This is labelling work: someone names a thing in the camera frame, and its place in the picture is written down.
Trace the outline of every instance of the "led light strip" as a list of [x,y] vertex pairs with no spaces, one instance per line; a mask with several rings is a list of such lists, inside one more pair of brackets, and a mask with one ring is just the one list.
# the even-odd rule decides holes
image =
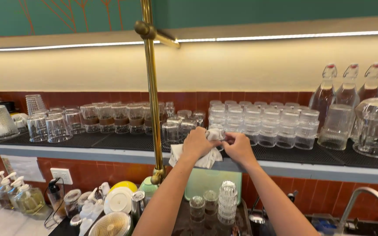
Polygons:
[[[191,39],[191,40],[176,40],[176,42],[215,42],[215,41],[243,41],[243,40],[280,40],[280,39],[298,39],[298,38],[314,38],[314,37],[335,37],[335,36],[360,36],[360,35],[378,35],[378,31],[324,33],[324,34],[308,34],[308,35],[275,35],[275,36],[255,36],[255,37]],[[111,42],[111,43],[72,44],[72,45],[58,45],[58,46],[44,46],[44,47],[0,48],[0,52],[57,49],[57,48],[70,48],[70,47],[98,47],[98,46],[117,46],[117,45],[137,45],[137,44],[144,44],[144,42],[143,41],[137,41],[137,42]]]

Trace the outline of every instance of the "gray shelf edge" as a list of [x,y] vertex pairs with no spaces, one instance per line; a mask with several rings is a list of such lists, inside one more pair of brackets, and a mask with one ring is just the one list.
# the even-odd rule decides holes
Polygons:
[[[0,144],[0,154],[63,158],[72,160],[95,160],[122,163],[155,164],[154,152],[123,149],[39,147]],[[168,165],[170,153],[163,153],[164,164]],[[317,180],[337,180],[378,184],[378,169],[334,165],[312,165],[288,162],[258,161],[269,175]],[[213,170],[246,172],[230,158],[216,162]]]

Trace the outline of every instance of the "metal shaker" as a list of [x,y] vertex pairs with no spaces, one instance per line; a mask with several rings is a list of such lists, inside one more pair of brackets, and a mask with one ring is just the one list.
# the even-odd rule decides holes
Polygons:
[[134,226],[136,226],[138,223],[139,218],[142,215],[142,212],[145,209],[145,206],[147,205],[147,199],[145,198],[145,192],[138,190],[132,194],[132,221],[134,223]]

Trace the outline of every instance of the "power cord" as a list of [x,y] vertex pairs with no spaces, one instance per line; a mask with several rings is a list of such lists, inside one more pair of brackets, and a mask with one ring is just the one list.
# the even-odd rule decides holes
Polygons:
[[[63,195],[65,196],[65,184],[63,182],[63,178],[58,178],[58,179],[62,179],[62,188],[63,188]],[[43,196],[46,196],[46,191],[49,189],[49,186],[45,189],[45,193],[43,194]],[[53,212],[53,208],[52,208],[52,212],[50,212],[50,214],[47,216],[47,218],[45,219],[45,222],[43,223],[43,226],[46,228],[46,229],[49,229],[50,227],[56,225],[56,224],[59,224],[60,222],[57,222],[54,218],[56,212],[58,212],[59,208],[62,206],[63,204],[63,198],[62,198],[62,201],[60,203],[60,205],[58,206],[58,208],[56,209],[55,212]],[[46,226],[47,223],[49,223],[47,220],[49,219],[49,217],[52,215],[52,220],[55,222],[53,224],[51,224],[50,226]]]

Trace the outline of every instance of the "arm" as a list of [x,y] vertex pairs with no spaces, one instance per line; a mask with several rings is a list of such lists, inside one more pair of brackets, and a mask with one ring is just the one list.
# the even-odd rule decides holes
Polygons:
[[196,161],[211,148],[221,144],[219,141],[207,141],[205,132],[204,128],[197,127],[185,139],[179,161],[151,198],[135,227],[134,236],[171,235],[189,175]]
[[284,192],[256,161],[249,138],[240,133],[226,133],[226,153],[249,173],[268,217],[279,236],[320,235]]

